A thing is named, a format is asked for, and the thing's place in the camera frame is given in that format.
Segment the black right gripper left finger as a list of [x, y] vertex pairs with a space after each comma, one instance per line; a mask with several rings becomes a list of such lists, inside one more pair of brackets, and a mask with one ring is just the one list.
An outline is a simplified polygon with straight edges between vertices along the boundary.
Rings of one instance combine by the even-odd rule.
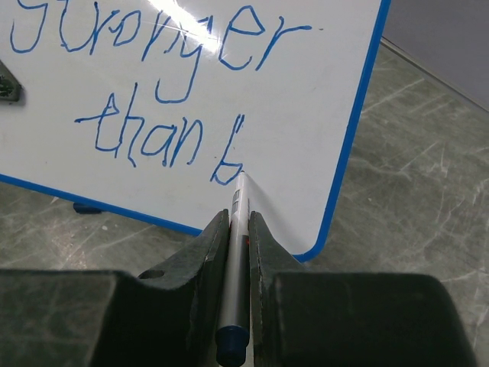
[[228, 211], [184, 248], [124, 271], [1, 272], [3, 366], [214, 366]]

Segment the white blue whiteboard marker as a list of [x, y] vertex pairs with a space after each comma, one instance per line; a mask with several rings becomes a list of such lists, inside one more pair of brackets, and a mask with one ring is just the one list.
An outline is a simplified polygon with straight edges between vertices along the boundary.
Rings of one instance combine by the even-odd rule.
[[215, 333], [220, 366], [241, 366], [246, 361], [250, 340], [249, 216], [248, 176], [241, 172], [232, 200], [228, 256]]

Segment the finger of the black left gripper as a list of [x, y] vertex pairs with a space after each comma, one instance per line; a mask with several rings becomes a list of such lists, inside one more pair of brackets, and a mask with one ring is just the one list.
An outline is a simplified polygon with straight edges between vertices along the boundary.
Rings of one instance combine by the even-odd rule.
[[2, 61], [0, 61], [0, 98], [1, 101], [7, 102], [18, 102], [21, 98], [21, 84]]

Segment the blue marker cap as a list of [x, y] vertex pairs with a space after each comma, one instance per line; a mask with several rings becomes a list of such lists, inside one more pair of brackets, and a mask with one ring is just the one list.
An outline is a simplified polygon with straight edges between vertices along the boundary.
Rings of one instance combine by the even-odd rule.
[[75, 210], [76, 213], [82, 214], [82, 215], [91, 215], [91, 214], [100, 214], [102, 213], [102, 210], [99, 208], [96, 208], [94, 206], [89, 206], [86, 204], [82, 203], [74, 203], [73, 204], [73, 209]]

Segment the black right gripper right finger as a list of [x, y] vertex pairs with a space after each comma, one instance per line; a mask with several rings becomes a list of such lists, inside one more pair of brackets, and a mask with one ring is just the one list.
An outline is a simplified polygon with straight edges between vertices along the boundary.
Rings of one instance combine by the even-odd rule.
[[256, 366], [475, 366], [444, 285], [425, 274], [312, 271], [250, 224]]

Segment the blue framed whiteboard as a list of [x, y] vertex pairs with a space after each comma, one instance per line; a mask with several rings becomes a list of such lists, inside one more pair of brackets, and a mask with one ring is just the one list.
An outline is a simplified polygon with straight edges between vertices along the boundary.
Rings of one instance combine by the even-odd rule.
[[196, 235], [251, 208], [322, 250], [388, 1], [3, 1], [3, 182]]

